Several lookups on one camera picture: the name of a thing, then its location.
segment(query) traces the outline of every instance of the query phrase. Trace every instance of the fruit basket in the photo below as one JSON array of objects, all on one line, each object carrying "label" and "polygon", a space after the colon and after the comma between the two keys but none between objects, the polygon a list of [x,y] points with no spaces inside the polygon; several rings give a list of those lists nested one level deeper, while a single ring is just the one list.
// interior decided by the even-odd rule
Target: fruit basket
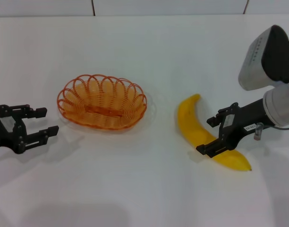
[{"label": "fruit basket", "polygon": [[57,98],[61,115],[76,124],[104,130],[134,126],[147,109],[137,84],[123,78],[81,75],[68,82]]}]

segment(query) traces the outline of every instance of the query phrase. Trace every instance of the table surface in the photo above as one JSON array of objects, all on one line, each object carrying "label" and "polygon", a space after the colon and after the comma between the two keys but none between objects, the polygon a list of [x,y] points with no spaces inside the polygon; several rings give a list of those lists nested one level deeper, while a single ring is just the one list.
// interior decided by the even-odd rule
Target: table surface
[{"label": "table surface", "polygon": [[[180,135],[178,104],[194,93],[200,122],[246,92],[238,73],[251,42],[289,15],[0,18],[0,104],[46,107],[28,132],[60,127],[47,146],[0,148],[3,227],[289,227],[289,131],[268,129],[238,150],[236,172]],[[139,84],[148,110],[133,129],[106,133],[64,121],[56,98],[81,74]]]}]

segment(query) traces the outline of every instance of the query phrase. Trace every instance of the label sticker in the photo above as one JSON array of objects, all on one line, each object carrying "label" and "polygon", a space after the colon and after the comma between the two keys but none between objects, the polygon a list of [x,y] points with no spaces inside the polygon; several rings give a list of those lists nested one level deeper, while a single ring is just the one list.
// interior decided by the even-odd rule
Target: label sticker
[{"label": "label sticker", "polygon": [[223,127],[225,128],[225,127],[231,126],[233,124],[234,117],[235,117],[234,114],[227,115],[225,118]]},{"label": "label sticker", "polygon": [[0,121],[8,132],[12,132],[14,123],[16,122],[12,116],[0,118]]},{"label": "label sticker", "polygon": [[250,124],[250,125],[244,127],[244,129],[245,129],[246,131],[251,131],[251,130],[253,130],[253,129],[256,129],[256,127],[257,127],[256,124]]}]

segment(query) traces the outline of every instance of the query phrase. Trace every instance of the yellow banana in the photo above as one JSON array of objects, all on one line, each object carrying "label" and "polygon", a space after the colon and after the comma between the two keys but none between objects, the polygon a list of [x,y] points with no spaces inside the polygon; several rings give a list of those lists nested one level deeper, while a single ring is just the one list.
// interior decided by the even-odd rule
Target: yellow banana
[{"label": "yellow banana", "polygon": [[[196,118],[195,104],[199,99],[200,95],[195,94],[184,100],[178,107],[178,126],[185,139],[194,147],[208,144],[216,139],[201,126]],[[234,170],[251,170],[248,160],[236,150],[224,151],[212,159]]]}]

